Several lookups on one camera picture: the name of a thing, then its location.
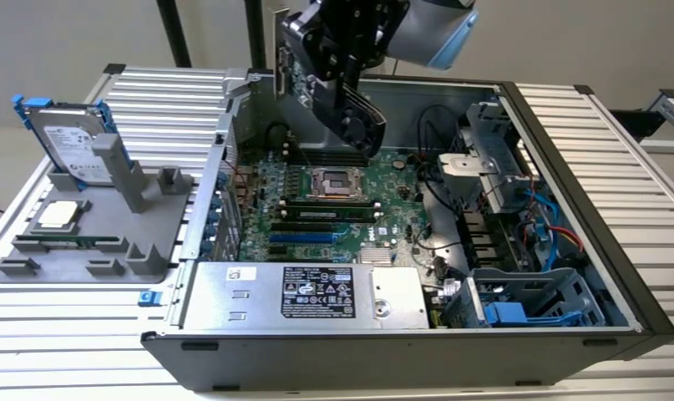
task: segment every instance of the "blue connector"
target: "blue connector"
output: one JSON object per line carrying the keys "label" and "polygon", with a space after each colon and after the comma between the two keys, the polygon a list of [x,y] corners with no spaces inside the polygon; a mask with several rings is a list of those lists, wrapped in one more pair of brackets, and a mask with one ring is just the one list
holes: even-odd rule
{"label": "blue connector", "polygon": [[270,242],[282,242],[286,244],[332,244],[334,243],[333,234],[273,234]]}
{"label": "blue connector", "polygon": [[158,292],[158,291],[142,291],[139,294],[139,306],[141,307],[159,307],[162,294],[163,294],[163,292]]}
{"label": "blue connector", "polygon": [[551,242],[551,236],[545,229],[545,219],[543,217],[536,218],[536,235],[541,243]]}

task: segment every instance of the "warning label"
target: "warning label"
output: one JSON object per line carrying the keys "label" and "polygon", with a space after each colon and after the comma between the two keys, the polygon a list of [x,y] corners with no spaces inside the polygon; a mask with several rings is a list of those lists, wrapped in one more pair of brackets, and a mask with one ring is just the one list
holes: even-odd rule
{"label": "warning label", "polygon": [[282,316],[357,317],[352,267],[286,267],[282,288]]}

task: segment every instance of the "sticker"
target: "sticker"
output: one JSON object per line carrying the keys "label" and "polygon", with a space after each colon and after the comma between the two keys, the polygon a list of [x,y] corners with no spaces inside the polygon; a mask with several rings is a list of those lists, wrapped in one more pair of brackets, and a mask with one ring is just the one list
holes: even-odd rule
{"label": "sticker", "polygon": [[334,219],[337,218],[337,213],[329,211],[302,211],[301,217],[318,217],[321,219],[322,218]]}
{"label": "sticker", "polygon": [[230,282],[256,280],[258,278],[258,267],[229,267],[226,280]]}
{"label": "sticker", "polygon": [[94,138],[78,127],[46,126],[45,133],[58,152],[67,172],[90,184],[111,184],[105,161],[91,151]]}
{"label": "sticker", "polygon": [[357,317],[352,267],[286,267],[282,290],[286,318]]}

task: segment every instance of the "cpu socket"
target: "cpu socket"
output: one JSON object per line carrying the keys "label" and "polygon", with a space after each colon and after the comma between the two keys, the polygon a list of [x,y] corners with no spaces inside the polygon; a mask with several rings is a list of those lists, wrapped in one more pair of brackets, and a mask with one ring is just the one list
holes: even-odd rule
{"label": "cpu socket", "polygon": [[364,198],[360,169],[313,169],[313,188],[309,197],[329,200],[360,200]]}

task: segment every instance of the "red cable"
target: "red cable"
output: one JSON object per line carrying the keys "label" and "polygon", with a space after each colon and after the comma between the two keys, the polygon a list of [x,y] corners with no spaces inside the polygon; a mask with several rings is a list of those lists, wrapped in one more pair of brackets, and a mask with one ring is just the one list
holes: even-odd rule
{"label": "red cable", "polygon": [[575,240],[577,241],[577,244],[580,245],[580,252],[584,251],[584,243],[583,243],[583,240],[580,239],[580,237],[577,236],[577,234],[575,232],[572,232],[571,230],[568,230],[567,228],[564,227],[556,227],[556,226],[548,226],[548,228],[553,231],[559,231],[559,232],[563,232],[564,234],[567,234],[568,236],[571,236],[572,238],[575,238]]}

